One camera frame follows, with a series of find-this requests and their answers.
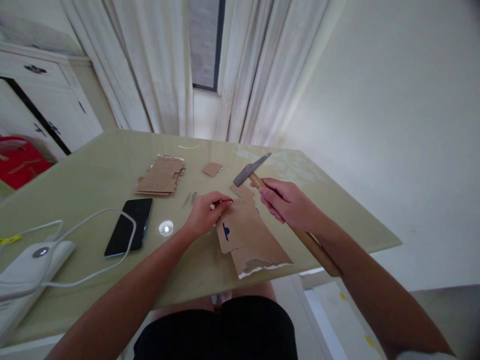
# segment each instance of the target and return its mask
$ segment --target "white charger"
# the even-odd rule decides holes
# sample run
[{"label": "white charger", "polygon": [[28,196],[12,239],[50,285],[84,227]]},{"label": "white charger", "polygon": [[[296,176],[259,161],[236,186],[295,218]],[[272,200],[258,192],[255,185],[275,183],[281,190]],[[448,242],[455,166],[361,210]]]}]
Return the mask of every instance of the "white charger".
[{"label": "white charger", "polygon": [[[64,241],[64,239],[83,224],[107,211],[119,213],[133,223],[133,230],[130,235],[128,247],[121,260],[114,265],[94,272],[76,282],[51,282],[52,278],[75,248],[73,242]],[[44,242],[39,242],[27,247],[20,256],[0,274],[0,347],[3,346],[9,334],[18,326],[45,287],[74,287],[120,265],[130,252],[135,231],[137,230],[137,223],[131,216],[121,210],[113,208],[106,208],[96,212],[60,236],[63,223],[63,220],[57,220],[17,234],[21,236],[58,224],[58,229],[53,235],[50,235]],[[7,244],[8,241],[5,241],[5,243],[0,246],[0,252]]]}]

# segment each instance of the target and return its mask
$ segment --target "cardboard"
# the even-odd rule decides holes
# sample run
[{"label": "cardboard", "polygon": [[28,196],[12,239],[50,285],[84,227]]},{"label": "cardboard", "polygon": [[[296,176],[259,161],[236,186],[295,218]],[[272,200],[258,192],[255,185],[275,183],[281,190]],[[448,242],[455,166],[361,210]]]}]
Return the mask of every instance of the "cardboard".
[{"label": "cardboard", "polygon": [[216,162],[209,162],[203,169],[202,173],[207,174],[209,177],[213,178],[220,171],[222,167],[221,164]]},{"label": "cardboard", "polygon": [[262,221],[253,198],[234,200],[217,220],[216,231],[221,252],[231,253],[239,279],[293,264]]},{"label": "cardboard", "polygon": [[158,156],[147,170],[145,177],[139,177],[135,192],[138,194],[167,196],[175,191],[185,165],[180,158]]},{"label": "cardboard", "polygon": [[233,184],[232,186],[230,186],[230,190],[232,190],[235,194],[237,194],[243,199],[254,197],[254,192],[245,185],[240,185],[239,187],[237,187],[235,184]]}]

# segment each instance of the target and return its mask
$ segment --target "left hand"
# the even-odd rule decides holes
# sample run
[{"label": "left hand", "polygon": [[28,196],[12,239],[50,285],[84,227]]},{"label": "left hand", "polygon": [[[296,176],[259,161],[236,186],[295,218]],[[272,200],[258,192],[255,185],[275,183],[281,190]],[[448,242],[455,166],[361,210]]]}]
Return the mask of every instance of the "left hand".
[{"label": "left hand", "polygon": [[217,222],[220,214],[233,203],[230,196],[218,191],[197,196],[184,228],[192,233],[195,239],[206,234]]}]

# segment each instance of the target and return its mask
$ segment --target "phone screen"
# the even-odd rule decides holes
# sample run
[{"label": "phone screen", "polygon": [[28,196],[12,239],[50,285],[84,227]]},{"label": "phone screen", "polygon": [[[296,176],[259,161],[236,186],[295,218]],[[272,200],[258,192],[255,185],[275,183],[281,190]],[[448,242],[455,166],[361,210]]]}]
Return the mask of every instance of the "phone screen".
[{"label": "phone screen", "polygon": [[[123,211],[130,215],[136,222],[136,231],[133,236],[130,251],[140,249],[144,244],[147,226],[149,224],[150,211],[152,210],[153,199],[145,198],[138,200],[128,200],[123,206]],[[111,234],[110,241],[105,249],[105,256],[125,254],[129,246],[130,236],[134,225],[125,216],[120,215],[115,229]]]}]

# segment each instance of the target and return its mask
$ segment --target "white curtain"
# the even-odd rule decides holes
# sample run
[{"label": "white curtain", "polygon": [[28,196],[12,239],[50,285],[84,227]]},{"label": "white curtain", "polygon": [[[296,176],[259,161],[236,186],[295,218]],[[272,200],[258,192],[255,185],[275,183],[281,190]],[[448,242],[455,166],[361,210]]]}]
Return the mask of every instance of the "white curtain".
[{"label": "white curtain", "polygon": [[292,103],[327,0],[236,0],[216,140],[270,145]]},{"label": "white curtain", "polygon": [[63,0],[122,129],[192,137],[187,0]]}]

